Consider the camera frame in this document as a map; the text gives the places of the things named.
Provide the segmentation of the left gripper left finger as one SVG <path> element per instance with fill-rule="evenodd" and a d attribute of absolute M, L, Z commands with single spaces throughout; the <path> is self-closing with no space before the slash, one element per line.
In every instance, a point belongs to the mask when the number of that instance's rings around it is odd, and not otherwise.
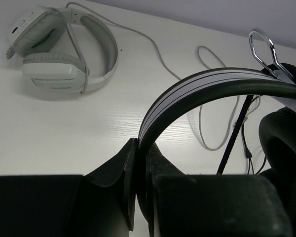
<path fill-rule="evenodd" d="M 129 236 L 137 145 L 87 175 L 0 176 L 0 237 Z"/>

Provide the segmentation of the black white headphones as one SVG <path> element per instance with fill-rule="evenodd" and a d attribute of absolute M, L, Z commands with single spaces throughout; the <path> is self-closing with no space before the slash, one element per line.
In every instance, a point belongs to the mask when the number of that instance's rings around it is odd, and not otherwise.
<path fill-rule="evenodd" d="M 253 29 L 268 44 L 273 63 L 262 70 L 217 68 L 193 74 L 167 89 L 146 113 L 138 135 L 138 183 L 136 194 L 139 207 L 148 222 L 146 156 L 159 135 L 176 119 L 196 107 L 217 99 L 245 95 L 246 99 L 231 138 L 215 175 L 225 175 L 235 140 L 256 95 L 271 96 L 284 105 L 267 114 L 259 123 L 259 140 L 270 169 L 252 175 L 268 179 L 289 218 L 296 237 L 296 67 L 280 63 L 271 39 L 260 29 Z"/>

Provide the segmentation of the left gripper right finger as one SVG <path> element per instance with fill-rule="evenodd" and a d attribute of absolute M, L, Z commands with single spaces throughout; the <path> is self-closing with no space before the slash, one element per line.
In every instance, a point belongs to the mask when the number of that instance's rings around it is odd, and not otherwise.
<path fill-rule="evenodd" d="M 254 175 L 185 175 L 153 145 L 146 156 L 152 237 L 291 237 L 272 183 Z"/>

